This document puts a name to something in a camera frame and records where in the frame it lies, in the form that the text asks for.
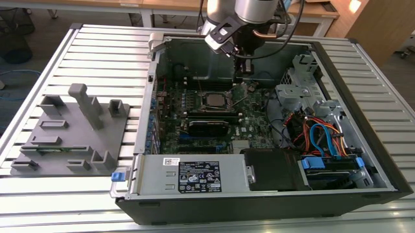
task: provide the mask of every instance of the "floor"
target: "floor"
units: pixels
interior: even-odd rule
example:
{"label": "floor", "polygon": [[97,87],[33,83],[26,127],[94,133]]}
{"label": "floor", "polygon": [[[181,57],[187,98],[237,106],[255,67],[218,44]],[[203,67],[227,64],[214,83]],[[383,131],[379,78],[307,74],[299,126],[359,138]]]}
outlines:
{"label": "floor", "polygon": [[[15,69],[33,69],[43,71],[54,52],[66,36],[74,22],[85,24],[102,24],[131,26],[129,14],[59,11],[59,18],[51,19],[47,10],[33,9],[33,21],[37,31],[26,37],[34,52],[33,59],[21,65],[7,64],[0,59],[0,73]],[[195,29],[197,17],[169,16],[169,23],[162,22],[162,16],[155,16],[157,27]],[[415,58],[402,60],[400,54],[394,54],[382,67],[382,71],[397,87],[400,93],[415,108]],[[37,82],[37,74],[10,73],[2,75],[2,81],[7,84],[0,90],[0,97],[25,98]],[[7,101],[0,99],[0,135],[9,125],[23,101]]]}

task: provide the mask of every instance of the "power supply label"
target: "power supply label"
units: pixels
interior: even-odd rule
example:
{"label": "power supply label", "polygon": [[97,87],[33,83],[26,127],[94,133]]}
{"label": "power supply label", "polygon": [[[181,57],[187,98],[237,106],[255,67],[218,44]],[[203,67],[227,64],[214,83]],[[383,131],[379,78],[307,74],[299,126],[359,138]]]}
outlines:
{"label": "power supply label", "polygon": [[219,161],[179,162],[179,192],[222,192]]}

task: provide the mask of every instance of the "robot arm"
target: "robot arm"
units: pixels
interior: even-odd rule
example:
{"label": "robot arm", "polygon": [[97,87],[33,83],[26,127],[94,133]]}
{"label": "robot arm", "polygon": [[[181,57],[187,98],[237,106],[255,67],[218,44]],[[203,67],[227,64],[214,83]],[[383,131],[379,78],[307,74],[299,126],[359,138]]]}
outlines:
{"label": "robot arm", "polygon": [[[293,31],[282,47],[270,54],[255,56],[255,50],[263,46],[266,39],[279,38],[291,22],[283,0],[209,0],[207,22],[202,33],[206,42],[215,53],[234,56],[235,76],[245,77],[254,74],[253,60],[277,54],[286,47],[305,7],[301,0],[301,12]],[[285,24],[282,35],[267,34],[273,24]]]}
{"label": "robot arm", "polygon": [[285,23],[286,16],[283,21],[274,19],[281,4],[282,0],[209,0],[203,32],[213,50],[227,56],[237,53],[253,55],[265,43],[255,33],[265,34],[274,23]]}

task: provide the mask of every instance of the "metal slat surface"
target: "metal slat surface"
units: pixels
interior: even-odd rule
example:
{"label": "metal slat surface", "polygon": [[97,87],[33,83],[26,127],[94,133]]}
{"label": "metal slat surface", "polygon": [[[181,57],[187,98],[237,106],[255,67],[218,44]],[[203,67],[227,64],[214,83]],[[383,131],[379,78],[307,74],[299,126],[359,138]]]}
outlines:
{"label": "metal slat surface", "polygon": [[126,55],[126,54],[105,54],[105,53],[81,53],[69,52],[65,59],[67,60],[82,60],[82,61],[126,61],[135,62],[143,61],[150,62],[147,55]]}
{"label": "metal slat surface", "polygon": [[[165,29],[141,29],[85,25],[81,32],[74,30],[73,46],[63,61],[53,67],[46,86],[34,100],[29,118],[22,128],[14,132],[6,162],[2,162],[0,176],[0,232],[267,232],[282,229],[287,233],[307,231],[358,232],[412,232],[415,229],[415,195],[385,205],[371,205],[341,217],[283,219],[275,221],[247,221],[201,225],[141,226],[119,210],[110,197],[110,177],[74,178],[11,178],[10,165],[21,154],[21,144],[26,143],[31,129],[43,114],[37,104],[42,95],[63,95],[66,102],[75,102],[67,95],[71,83],[90,85],[89,93],[98,95],[102,103],[122,99],[134,108],[130,111],[121,150],[121,166],[133,162],[134,143],[139,124],[141,97],[146,86],[150,59],[147,58],[149,35]],[[297,36],[295,40],[309,41],[310,37]],[[415,124],[414,113],[394,94],[387,81],[367,62],[357,47],[346,39],[319,38],[327,54],[353,91],[379,138],[397,161],[397,165],[415,188]],[[326,88],[334,94],[329,80]],[[118,183],[117,190],[127,189],[127,183]]]}

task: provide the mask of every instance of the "barcode sticker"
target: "barcode sticker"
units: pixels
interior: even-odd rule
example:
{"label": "barcode sticker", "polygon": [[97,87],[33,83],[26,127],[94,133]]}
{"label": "barcode sticker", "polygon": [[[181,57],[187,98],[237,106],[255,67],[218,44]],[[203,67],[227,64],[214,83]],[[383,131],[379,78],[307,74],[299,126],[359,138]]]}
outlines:
{"label": "barcode sticker", "polygon": [[165,166],[178,166],[181,162],[181,158],[165,158],[163,165]]}
{"label": "barcode sticker", "polygon": [[322,17],[325,17],[325,18],[337,18],[337,16],[331,16],[331,15],[322,15]]}
{"label": "barcode sticker", "polygon": [[129,3],[121,3],[122,6],[133,6],[133,7],[139,7],[139,4],[129,4]]}

